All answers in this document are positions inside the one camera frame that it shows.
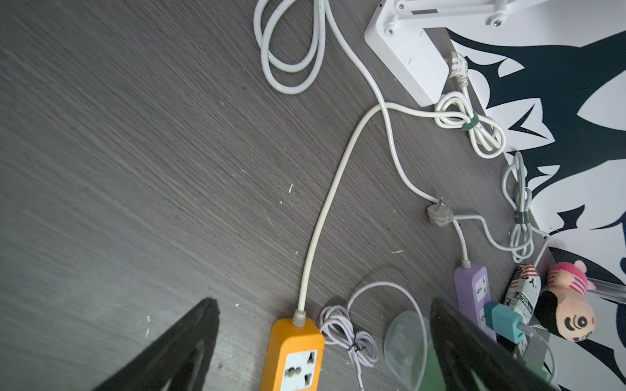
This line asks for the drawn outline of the yellow power strip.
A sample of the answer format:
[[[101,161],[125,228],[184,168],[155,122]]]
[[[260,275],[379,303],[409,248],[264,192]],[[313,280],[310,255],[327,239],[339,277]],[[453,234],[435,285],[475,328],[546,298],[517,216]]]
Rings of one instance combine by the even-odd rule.
[[[298,327],[279,319],[270,332],[261,391],[316,391],[325,347],[324,336],[313,320]]]

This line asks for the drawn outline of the teal charger adapter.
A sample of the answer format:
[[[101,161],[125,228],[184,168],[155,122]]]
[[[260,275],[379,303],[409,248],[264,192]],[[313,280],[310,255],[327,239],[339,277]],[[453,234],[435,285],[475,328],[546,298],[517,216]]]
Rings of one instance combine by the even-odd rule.
[[[484,310],[487,326],[497,335],[515,344],[523,339],[523,332],[518,328],[523,322],[521,314],[496,301],[487,303]]]

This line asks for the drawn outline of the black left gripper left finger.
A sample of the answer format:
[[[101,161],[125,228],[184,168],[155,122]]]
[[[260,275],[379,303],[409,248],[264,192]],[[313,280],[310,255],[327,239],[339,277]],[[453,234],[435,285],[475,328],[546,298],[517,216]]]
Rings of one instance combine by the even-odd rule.
[[[219,328],[218,302],[205,298],[97,390],[202,390]]]

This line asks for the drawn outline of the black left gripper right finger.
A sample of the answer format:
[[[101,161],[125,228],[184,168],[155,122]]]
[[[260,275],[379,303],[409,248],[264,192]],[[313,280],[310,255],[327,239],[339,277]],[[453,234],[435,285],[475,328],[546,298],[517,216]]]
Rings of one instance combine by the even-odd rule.
[[[430,308],[430,330],[447,390],[553,390],[441,297]]]

